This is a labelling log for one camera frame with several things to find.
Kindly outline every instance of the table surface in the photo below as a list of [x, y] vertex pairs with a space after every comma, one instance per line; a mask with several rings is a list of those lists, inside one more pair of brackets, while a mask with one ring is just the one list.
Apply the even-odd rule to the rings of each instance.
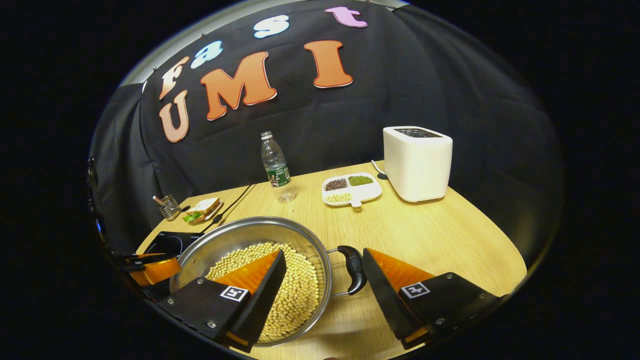
[[[383, 161], [376, 163], [384, 169]], [[365, 247], [372, 248], [433, 275], [455, 272], [496, 296], [511, 293], [526, 276], [524, 260], [509, 238], [451, 188], [442, 199], [412, 203], [402, 200], [389, 181], [378, 180], [382, 195], [363, 202], [359, 209], [326, 205], [321, 196], [323, 181], [356, 172], [377, 174], [371, 163], [365, 163], [292, 177], [297, 196], [285, 204], [275, 199], [268, 182], [257, 184], [207, 232], [246, 217], [284, 217], [310, 229], [326, 249], [350, 245], [362, 252]], [[219, 197], [224, 211], [244, 189], [246, 186], [190, 197], [180, 206]], [[163, 220], [137, 253], [144, 253], [161, 231], [200, 232], [209, 224], [191, 225], [180, 217], [171, 222]], [[338, 252], [329, 257], [332, 293], [346, 291], [351, 278], [344, 257]], [[254, 347], [250, 354], [242, 354], [257, 359], [321, 360], [389, 359], [406, 352], [367, 285], [355, 295], [331, 298], [318, 322], [303, 336], [277, 347]]]

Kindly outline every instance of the black background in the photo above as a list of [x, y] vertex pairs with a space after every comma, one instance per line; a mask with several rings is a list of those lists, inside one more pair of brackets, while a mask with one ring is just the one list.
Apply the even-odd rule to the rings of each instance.
[[[559, 3], [417, 3], [520, 71], [556, 125], [567, 166], [563, 223], [544, 262], [506, 305], [431, 357], [638, 354], [630, 344], [637, 331], [621, 328], [637, 313], [628, 275], [634, 233], [625, 222], [637, 214], [631, 54], [638, 5]], [[11, 358], [216, 355], [143, 306], [108, 266], [87, 225], [84, 164], [93, 127], [126, 74], [221, 4], [116, 0], [6, 9], [4, 90], [15, 98], [3, 106], [4, 183], [18, 221], [4, 224], [21, 233], [7, 241], [18, 245], [8, 249], [4, 296]]]

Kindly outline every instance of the pen holder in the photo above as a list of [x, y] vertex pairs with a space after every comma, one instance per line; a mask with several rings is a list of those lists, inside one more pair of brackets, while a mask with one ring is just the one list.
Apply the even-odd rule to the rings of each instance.
[[162, 204], [158, 204], [158, 209], [162, 213], [162, 216], [167, 219], [167, 221], [175, 220], [178, 215], [182, 212], [180, 210], [180, 206], [173, 198], [173, 195], [167, 195], [160, 200]]

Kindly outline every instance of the plastic water bottle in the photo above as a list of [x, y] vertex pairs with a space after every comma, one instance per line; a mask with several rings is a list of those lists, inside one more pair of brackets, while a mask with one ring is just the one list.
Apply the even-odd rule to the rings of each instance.
[[262, 164], [267, 171], [271, 188], [280, 202], [289, 202], [296, 198], [296, 190], [291, 183], [287, 162], [280, 146], [273, 139], [271, 131], [260, 134], [262, 138]]

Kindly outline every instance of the bottle label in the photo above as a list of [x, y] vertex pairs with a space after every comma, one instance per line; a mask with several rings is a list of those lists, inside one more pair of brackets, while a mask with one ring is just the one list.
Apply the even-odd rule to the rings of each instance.
[[271, 186], [274, 188], [289, 184], [289, 181], [291, 181], [289, 169], [286, 165], [274, 171], [267, 171], [267, 178], [269, 179]]

